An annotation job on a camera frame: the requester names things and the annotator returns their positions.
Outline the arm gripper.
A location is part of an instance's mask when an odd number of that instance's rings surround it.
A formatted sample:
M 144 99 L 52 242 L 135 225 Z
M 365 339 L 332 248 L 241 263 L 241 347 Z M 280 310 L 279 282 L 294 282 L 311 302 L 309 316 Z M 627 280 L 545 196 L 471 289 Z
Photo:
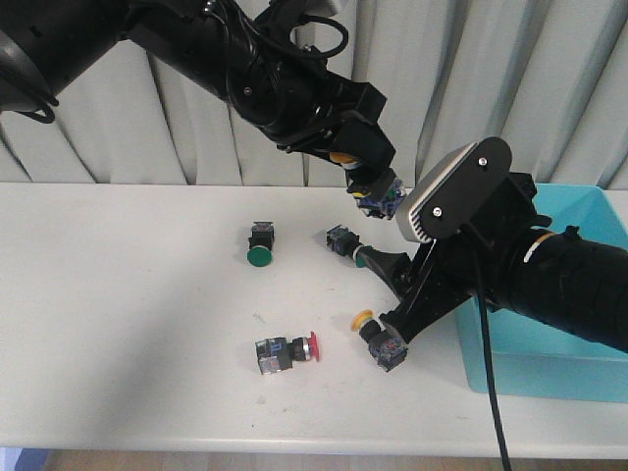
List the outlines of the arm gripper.
M 537 189 L 525 173 L 511 173 L 455 235 L 421 249 L 418 278 L 396 309 L 381 314 L 387 330 L 411 342 L 420 332 L 483 288 L 492 296 L 515 241 L 538 222 Z M 410 269 L 406 253 L 365 248 L 365 266 L 394 294 L 405 294 Z
M 230 102 L 243 119 L 285 152 L 383 172 L 394 147 L 378 125 L 386 103 L 368 82 L 327 69 L 346 47 L 348 31 L 327 51 L 300 48 L 290 34 L 244 28 L 230 36 Z

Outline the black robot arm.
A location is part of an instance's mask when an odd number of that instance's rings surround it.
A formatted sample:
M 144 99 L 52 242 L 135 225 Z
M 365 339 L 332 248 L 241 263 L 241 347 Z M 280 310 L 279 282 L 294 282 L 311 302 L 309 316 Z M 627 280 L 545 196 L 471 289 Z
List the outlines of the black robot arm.
M 297 46 L 292 32 L 311 23 L 333 26 L 333 8 L 273 1 L 250 18 L 234 1 L 5 1 L 1 107 L 51 123 L 58 94 L 128 40 L 231 104 L 279 149 L 373 181 L 394 156 L 378 124 L 385 96 L 331 72 L 337 48 Z
M 399 299 L 357 330 L 378 359 L 408 344 L 445 314 L 474 300 L 482 340 L 493 312 L 509 311 L 583 340 L 627 349 L 627 248 L 586 239 L 593 229 L 560 212 L 583 206 L 594 186 L 535 185 L 507 178 L 449 237 L 414 257 L 365 249 L 362 257 Z

